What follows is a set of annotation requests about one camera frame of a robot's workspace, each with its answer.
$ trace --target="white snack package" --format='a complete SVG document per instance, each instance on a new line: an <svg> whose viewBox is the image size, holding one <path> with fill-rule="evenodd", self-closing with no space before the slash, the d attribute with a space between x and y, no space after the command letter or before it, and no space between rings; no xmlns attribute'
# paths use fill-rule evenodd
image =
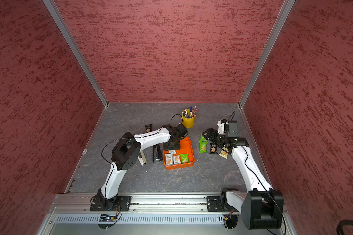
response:
<svg viewBox="0 0 353 235"><path fill-rule="evenodd" d="M166 165L174 165L172 153L165 153L165 163Z"/></svg>
<svg viewBox="0 0 353 235"><path fill-rule="evenodd" d="M173 156L174 165L180 164L180 155Z"/></svg>

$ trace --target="black cable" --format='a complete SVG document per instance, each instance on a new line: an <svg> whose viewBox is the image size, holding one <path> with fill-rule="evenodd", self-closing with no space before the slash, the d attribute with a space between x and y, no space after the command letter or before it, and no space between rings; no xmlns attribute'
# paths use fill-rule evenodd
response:
<svg viewBox="0 0 353 235"><path fill-rule="evenodd" d="M145 138L145 137L152 136L152 135L155 135L155 134L158 134L158 133L154 133L154 134L151 134L151 135L144 136L144 138ZM127 137L127 138L120 138L120 139L139 139L139 138L141 138L141 137ZM106 162L110 163L111 166L113 166L113 167L114 167L114 165L113 165L111 162L109 162L106 158L104 158L104 150L105 150L105 148L106 148L109 144L111 144L112 142L114 142L114 141L116 141L116 140L120 140L120 139L114 139L114 140L110 141L109 143L107 143L107 144L104 146L104 148L103 148L102 151L101 151L101 157L102 157Z"/></svg>
<svg viewBox="0 0 353 235"><path fill-rule="evenodd" d="M171 121L173 120L173 118L175 117L175 116L177 116L177 115L179 115L181 118L182 118L182 115L180 115L180 114L175 114L171 119L170 119L170 122L169 122L169 125L171 126Z"/></svg>
<svg viewBox="0 0 353 235"><path fill-rule="evenodd" d="M343 227L344 226L353 226L353 220L341 220L336 227L337 235L345 235Z"/></svg>
<svg viewBox="0 0 353 235"><path fill-rule="evenodd" d="M111 175L113 174L113 171L110 172L110 175L108 176L107 182L109 181ZM106 194L106 189L107 189L107 185L105 187L105 198L107 199L107 194Z"/></svg>
<svg viewBox="0 0 353 235"><path fill-rule="evenodd" d="M122 218L122 216L123 216L123 210L122 210L122 208L120 207L120 203L118 203L118 205L119 205L119 210L121 210L122 213L120 214L120 217L119 217L119 218L118 218L118 215L117 215L117 217L116 217L117 219L116 219L115 223L113 223L113 225L116 224L116 223Z"/></svg>
<svg viewBox="0 0 353 235"><path fill-rule="evenodd" d="M264 190L268 193L269 197L272 199L273 203L277 206L279 212L281 213L282 219L284 220L284 229L285 229L283 235L285 235L285 234L287 233L287 224L285 223L284 215L282 214L282 211L281 211L280 207L277 205L276 201L275 201L275 200L273 199L273 197L270 195L269 191L268 191L267 189L265 189L265 187L264 187L264 185L262 184L262 182L260 181L259 177L258 177L258 176L255 174L255 172L252 171L252 170L248 167L248 165L246 164L247 159L248 159L248 157L246 157L245 166L255 175L255 177L257 178L257 180L259 181L259 183L262 185L262 187L264 188Z"/></svg>
<svg viewBox="0 0 353 235"><path fill-rule="evenodd" d="M127 138L120 138L120 139L132 139L132 138L134 138L134 137L127 137ZM114 140L110 141L109 143L107 143L107 144L104 146L104 148L103 148L102 151L101 151L101 157L102 157L106 162L110 163L111 166L113 166L113 168L114 168L113 163L112 163L112 162L109 162L106 158L104 158L104 150L105 150L105 148L106 148L109 144L111 144L111 143L114 142L114 141L120 140L120 139L114 139ZM107 198L106 189L107 189L107 186L105 187L105 198Z"/></svg>
<svg viewBox="0 0 353 235"><path fill-rule="evenodd" d="M222 151L224 151L225 153L230 154L228 151L226 151L226 150L225 150L225 149L223 149L223 148L222 148L221 150L222 150Z"/></svg>
<svg viewBox="0 0 353 235"><path fill-rule="evenodd" d="M234 213L234 209L229 213L229 214L227 214L227 215L225 215L225 217L231 217L231 215Z"/></svg>
<svg viewBox="0 0 353 235"><path fill-rule="evenodd" d="M236 143L232 143L232 144L234 144L234 145L236 145L236 146L241 146L242 148L243 148L243 150L245 150L245 152L246 152L246 155L248 156L248 153L247 153L247 151L246 151L246 149L243 147L243 145L240 145L240 144L236 144Z"/></svg>
<svg viewBox="0 0 353 235"><path fill-rule="evenodd" d="M229 116L229 118L227 119L228 121L229 121L229 119L231 118L231 120L230 121L232 121L233 120L233 118L234 118L234 115L235 115L235 111Z"/></svg>

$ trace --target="aluminum frame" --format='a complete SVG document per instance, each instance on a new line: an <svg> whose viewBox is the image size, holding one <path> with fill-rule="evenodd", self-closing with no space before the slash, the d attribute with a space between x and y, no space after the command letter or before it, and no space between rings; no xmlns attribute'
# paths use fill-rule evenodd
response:
<svg viewBox="0 0 353 235"><path fill-rule="evenodd" d="M43 3L46 5L49 13L51 14L52 18L54 19L55 23L57 24L57 27L59 28L60 32L64 36L66 42L68 43L69 47L71 48L73 54L75 55L77 61L80 63L81 68L85 72L86 76L88 77L91 85L93 86L95 92L97 92L97 95L99 96L99 99L101 99L103 105L105 107L108 106L108 100L103 93L101 87L99 86L96 78L94 77L93 72L89 68L88 63L86 62L83 54L80 51L80 48L77 46L76 41L74 40L71 32L69 31L65 21L63 20L63 17L61 16L59 10L57 9L57 6L53 0L43 0Z"/></svg>
<svg viewBox="0 0 353 235"><path fill-rule="evenodd" d="M270 185L272 185L272 183L271 183L271 181L269 179L267 170L265 169L264 162L263 162L263 159L262 159L262 157L260 155L259 149L257 148L257 144L256 144L256 141L255 141L254 135L252 134L252 131L251 131L251 128L249 126L249 123L248 123L246 114L245 114L245 112L243 110L243 107L239 107L239 113L240 113L240 116L242 117L243 124L244 124L246 132L248 134L248 143L251 146L251 150L254 152L253 158L254 158L256 164L258 165L260 171L262 172L263 176L265 177L265 179L268 181L268 183Z"/></svg>
<svg viewBox="0 0 353 235"><path fill-rule="evenodd" d="M254 73L252 73L252 76L249 79L249 82L245 88L245 91L243 92L243 95L240 98L240 101L239 101L240 107L242 108L244 107L245 102L249 97L249 94L251 93L251 90L254 87L257 78L259 77L259 74L265 64L265 61L267 60L269 53L271 52L273 45L276 42L278 35L280 34L282 26L284 25L287 19L287 16L289 15L289 12L293 7L294 2L295 0L285 0L284 3L282 4L281 10L272 27L271 33L268 36L268 40L265 43L262 54L260 55L259 60L255 66Z"/></svg>
<svg viewBox="0 0 353 235"><path fill-rule="evenodd" d="M84 216L95 217L98 214L102 214L103 212L89 211L90 198L94 195L93 193L56 195L37 235L49 235L53 226L58 223L57 219L62 216L75 218ZM219 196L220 193L120 193L120 195L132 196L129 211L123 213L126 217L133 217L134 215L136 215L136 217L149 217L152 215L155 217L183 217L185 215L186 217L198 218L204 217L202 215L206 215L211 218L212 216L220 217L229 213L227 211L208 212L207 210L206 197ZM296 235L289 215L285 210L283 214L287 226L286 234ZM131 223L143 223L143 221L138 220Z"/></svg>

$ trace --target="stone-textured surface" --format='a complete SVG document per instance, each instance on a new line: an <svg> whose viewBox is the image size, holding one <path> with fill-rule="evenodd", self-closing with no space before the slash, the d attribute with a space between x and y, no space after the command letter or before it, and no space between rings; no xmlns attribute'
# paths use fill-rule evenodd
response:
<svg viewBox="0 0 353 235"><path fill-rule="evenodd" d="M195 164L192 167L166 170L163 162L152 163L152 148L147 148L144 153L148 163L141 166L136 161L136 165L125 174L119 191L218 192L228 186L246 191L242 175L232 157L225 159L218 154L199 153L201 133L210 127L217 128L217 121L228 118L233 111L236 111L234 120L238 121L242 136L247 137L237 105L188 103L111 103L71 190L96 192L103 185L110 169L100 155L106 143L122 137L126 132L144 133L145 124L153 124L153 130L156 130L168 124L174 114L195 105L199 106L195 125L188 129ZM175 116L171 125L175 126L179 121L180 116ZM105 149L106 159L111 159L111 150L116 143Z"/></svg>
<svg viewBox="0 0 353 235"><path fill-rule="evenodd" d="M353 1L295 2L245 113L297 233L336 234L353 219Z"/></svg>
<svg viewBox="0 0 353 235"><path fill-rule="evenodd" d="M235 103L284 1L55 2L108 101Z"/></svg>
<svg viewBox="0 0 353 235"><path fill-rule="evenodd" d="M0 235L37 232L102 109L42 1L0 1Z"/></svg>

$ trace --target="black joint motor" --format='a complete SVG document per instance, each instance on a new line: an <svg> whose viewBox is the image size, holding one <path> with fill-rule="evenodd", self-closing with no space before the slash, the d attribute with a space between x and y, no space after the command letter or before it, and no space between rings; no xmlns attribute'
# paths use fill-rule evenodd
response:
<svg viewBox="0 0 353 235"><path fill-rule="evenodd" d="M170 134L170 139L163 144L163 149L165 151L179 150L181 148L180 141L188 135L187 128L183 124L179 124L177 127L164 125L163 128L168 130Z"/></svg>
<svg viewBox="0 0 353 235"><path fill-rule="evenodd" d="M247 229L278 229L282 224L283 205L284 198L279 191L248 191L240 212L243 223Z"/></svg>
<svg viewBox="0 0 353 235"><path fill-rule="evenodd" d="M226 121L223 119L221 122L225 124L225 133L218 134L217 130L209 128L202 133L203 137L206 140L212 141L212 143L216 144L219 148L227 148L229 153L231 153L233 148L239 145L249 147L247 140L240 137L237 121Z"/></svg>
<svg viewBox="0 0 353 235"><path fill-rule="evenodd" d="M137 142L134 136L127 132L122 136L122 139L115 145L111 153L113 157L111 160L119 170L128 170L137 160L140 153L141 145Z"/></svg>

